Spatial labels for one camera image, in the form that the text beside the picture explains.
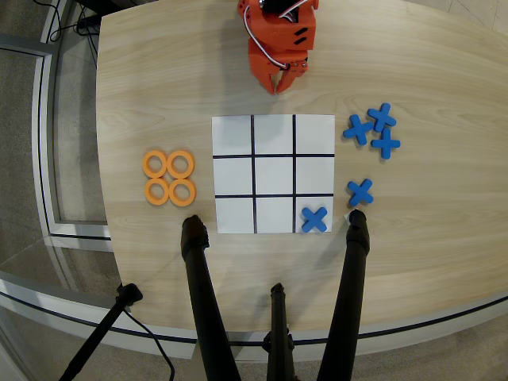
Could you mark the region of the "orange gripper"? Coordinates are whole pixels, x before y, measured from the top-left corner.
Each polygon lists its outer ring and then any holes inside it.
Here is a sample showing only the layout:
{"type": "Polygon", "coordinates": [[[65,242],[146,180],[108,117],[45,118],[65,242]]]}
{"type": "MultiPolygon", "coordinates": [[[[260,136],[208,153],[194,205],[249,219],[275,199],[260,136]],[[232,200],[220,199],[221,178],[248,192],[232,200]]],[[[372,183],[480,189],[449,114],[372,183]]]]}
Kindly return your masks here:
{"type": "Polygon", "coordinates": [[[260,6],[247,7],[247,31],[264,55],[249,55],[252,74],[269,93],[275,94],[273,76],[283,73],[276,92],[283,93],[304,75],[309,65],[304,60],[314,49],[316,6],[288,6],[284,11],[269,13],[260,6]]]}

